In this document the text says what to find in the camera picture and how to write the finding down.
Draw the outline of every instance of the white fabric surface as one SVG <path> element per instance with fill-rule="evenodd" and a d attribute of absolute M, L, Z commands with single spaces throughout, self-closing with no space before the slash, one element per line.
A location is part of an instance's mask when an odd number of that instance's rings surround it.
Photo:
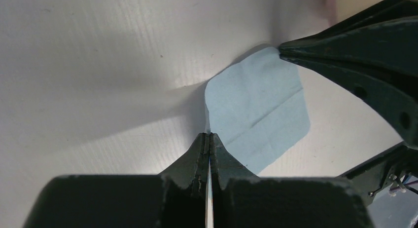
<path fill-rule="evenodd" d="M 202 84 L 254 46 L 325 29 L 323 5 L 0 0 L 0 227 L 21 226 L 55 176 L 162 171 L 204 129 Z M 399 140 L 349 93 L 300 76 L 311 129 L 262 175 L 337 175 Z"/>

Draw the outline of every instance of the white background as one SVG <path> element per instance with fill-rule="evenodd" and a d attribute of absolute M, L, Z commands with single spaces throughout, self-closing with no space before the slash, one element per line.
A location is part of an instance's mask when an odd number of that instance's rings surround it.
<path fill-rule="evenodd" d="M 328 16 L 325 0 L 0 0 L 0 227 L 21 226 L 55 176 L 159 173 L 203 131 L 208 79 Z M 300 76 L 310 132 L 261 176 L 336 176 L 400 141 Z"/>

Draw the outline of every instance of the screw hole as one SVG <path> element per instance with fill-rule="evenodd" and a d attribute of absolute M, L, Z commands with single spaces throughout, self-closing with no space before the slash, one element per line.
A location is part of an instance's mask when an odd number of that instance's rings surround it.
<path fill-rule="evenodd" d="M 401 113 L 399 121 L 401 122 L 402 127 L 404 127 L 405 129 L 409 129 L 409 127 L 411 126 L 411 118 L 405 112 Z"/>
<path fill-rule="evenodd" d="M 367 97 L 367 91 L 363 87 L 357 86 L 354 88 L 354 95 L 364 100 Z"/>

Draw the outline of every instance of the light blue paper towel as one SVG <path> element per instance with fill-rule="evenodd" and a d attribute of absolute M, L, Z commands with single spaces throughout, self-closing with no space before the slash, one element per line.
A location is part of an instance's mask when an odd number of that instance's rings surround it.
<path fill-rule="evenodd" d="M 262 49 L 208 82 L 205 101 L 210 131 L 255 174 L 273 163 L 309 131 L 296 65 Z"/>

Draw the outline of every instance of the wire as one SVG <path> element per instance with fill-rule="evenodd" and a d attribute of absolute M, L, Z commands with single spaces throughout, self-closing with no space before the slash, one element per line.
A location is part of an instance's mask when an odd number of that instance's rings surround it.
<path fill-rule="evenodd" d="M 411 186 L 411 185 L 416 185 L 416 184 L 418 184 L 418 180 L 413 181 L 413 182 L 409 182 L 409 183 L 405 184 L 405 186 Z M 398 187 L 394 187 L 392 189 L 389 189 L 389 191 L 392 192 L 392 191 L 397 191 L 397 190 L 400 190 L 400 189 L 401 189 L 401 187 L 398 186 Z"/>
<path fill-rule="evenodd" d="M 409 191 L 411 191 L 411 192 L 415 193 L 416 195 L 418 195 L 418 190 L 416 190 L 415 188 L 413 188 L 413 187 L 409 187 L 408 185 L 405 185 L 405 187 L 406 187 L 406 189 L 408 189 Z"/>

